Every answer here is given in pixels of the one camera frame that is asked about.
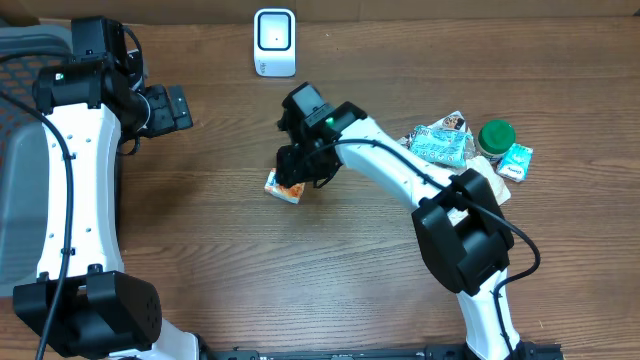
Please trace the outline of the orange tissue pack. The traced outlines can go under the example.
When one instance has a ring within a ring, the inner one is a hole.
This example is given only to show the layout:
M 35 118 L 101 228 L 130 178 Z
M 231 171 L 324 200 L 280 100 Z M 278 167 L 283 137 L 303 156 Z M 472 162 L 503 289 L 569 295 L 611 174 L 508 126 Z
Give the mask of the orange tissue pack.
M 295 184 L 289 188 L 276 181 L 276 169 L 272 168 L 266 179 L 264 190 L 272 196 L 292 204 L 298 204 L 305 189 L 304 183 Z

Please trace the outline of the green lid jar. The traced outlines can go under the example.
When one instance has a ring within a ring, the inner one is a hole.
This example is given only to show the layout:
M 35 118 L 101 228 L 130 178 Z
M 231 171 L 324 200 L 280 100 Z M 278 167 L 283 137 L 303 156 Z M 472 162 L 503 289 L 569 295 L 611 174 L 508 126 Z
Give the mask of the green lid jar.
M 501 119 L 487 122 L 476 137 L 478 151 L 491 164 L 498 163 L 515 142 L 515 129 Z

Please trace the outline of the small teal tissue pack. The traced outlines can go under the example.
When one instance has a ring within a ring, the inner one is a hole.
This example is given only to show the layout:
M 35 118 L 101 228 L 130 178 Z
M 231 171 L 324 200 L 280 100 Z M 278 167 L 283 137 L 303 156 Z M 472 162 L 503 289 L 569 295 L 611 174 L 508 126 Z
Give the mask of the small teal tissue pack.
M 497 174 L 515 182 L 522 182 L 527 177 L 532 157 L 532 148 L 514 143 L 498 164 Z

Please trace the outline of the brown mushroom snack bag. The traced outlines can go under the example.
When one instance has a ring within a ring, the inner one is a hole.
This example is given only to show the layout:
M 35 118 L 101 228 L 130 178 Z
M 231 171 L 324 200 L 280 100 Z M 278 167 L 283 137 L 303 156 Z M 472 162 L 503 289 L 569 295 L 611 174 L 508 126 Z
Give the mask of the brown mushroom snack bag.
M 476 149 L 472 132 L 468 128 L 467 121 L 460 111 L 454 111 L 449 115 L 432 123 L 431 125 L 423 125 L 423 126 L 432 127 L 432 128 L 454 129 L 454 130 L 464 131 L 469 133 L 472 136 L 472 141 L 467 145 L 465 167 L 454 168 L 454 167 L 445 166 L 439 163 L 432 163 L 432 164 L 435 164 L 441 168 L 450 170 L 457 175 L 462 174 L 464 171 L 468 169 L 473 169 L 478 173 L 480 173 L 481 175 L 483 175 L 488 180 L 489 185 L 496 198 L 496 201 L 499 205 L 504 204 L 507 200 L 511 198 L 511 192 L 505 185 L 503 179 L 496 174 L 492 164 L 483 155 L 481 155 L 479 151 Z M 401 146 L 405 147 L 408 150 L 409 150 L 411 141 L 413 140 L 414 129 L 404 137 L 401 137 L 397 140 L 397 142 Z

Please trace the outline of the teal wet wipes pack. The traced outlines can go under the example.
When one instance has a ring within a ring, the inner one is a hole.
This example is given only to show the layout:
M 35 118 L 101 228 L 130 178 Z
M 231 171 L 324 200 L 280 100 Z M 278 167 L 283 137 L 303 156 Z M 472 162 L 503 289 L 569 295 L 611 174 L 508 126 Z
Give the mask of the teal wet wipes pack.
M 409 150 L 427 162 L 461 168 L 466 166 L 467 145 L 472 136 L 464 131 L 417 126 Z

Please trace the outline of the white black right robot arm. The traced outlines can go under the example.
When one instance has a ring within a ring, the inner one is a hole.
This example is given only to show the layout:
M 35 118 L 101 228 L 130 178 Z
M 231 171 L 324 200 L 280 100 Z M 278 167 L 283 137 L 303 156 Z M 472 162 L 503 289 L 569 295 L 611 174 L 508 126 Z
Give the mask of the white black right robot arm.
M 521 359 L 524 350 L 505 294 L 513 232 L 488 180 L 430 164 L 392 139 L 350 102 L 333 107 L 305 82 L 282 102 L 276 181 L 326 185 L 342 168 L 380 186 L 411 214 L 432 276 L 458 299 L 474 359 Z

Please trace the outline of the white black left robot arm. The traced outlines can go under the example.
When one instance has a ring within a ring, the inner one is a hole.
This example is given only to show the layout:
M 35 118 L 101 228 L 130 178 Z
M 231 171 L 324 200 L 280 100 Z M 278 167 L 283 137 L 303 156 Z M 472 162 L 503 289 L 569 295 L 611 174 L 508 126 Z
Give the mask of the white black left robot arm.
M 45 239 L 15 314 L 47 349 L 86 359 L 207 359 L 196 334 L 163 317 L 156 288 L 126 274 L 116 231 L 120 146 L 192 126 L 179 86 L 146 86 L 132 30 L 94 16 L 71 23 L 72 51 L 42 68 L 26 110 L 48 155 Z

